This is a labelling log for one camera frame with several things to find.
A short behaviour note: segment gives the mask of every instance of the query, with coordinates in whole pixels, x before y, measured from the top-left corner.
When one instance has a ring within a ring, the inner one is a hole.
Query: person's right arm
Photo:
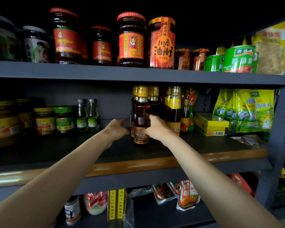
[[[168,147],[222,228],[283,228],[256,199],[173,133],[157,116],[142,133]]]

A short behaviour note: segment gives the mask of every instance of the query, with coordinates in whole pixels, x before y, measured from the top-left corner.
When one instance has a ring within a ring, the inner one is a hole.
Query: green lid
[[[73,111],[73,106],[72,105],[61,105],[61,106],[56,106],[54,109],[55,113],[57,114],[64,114],[64,113],[70,113]]]

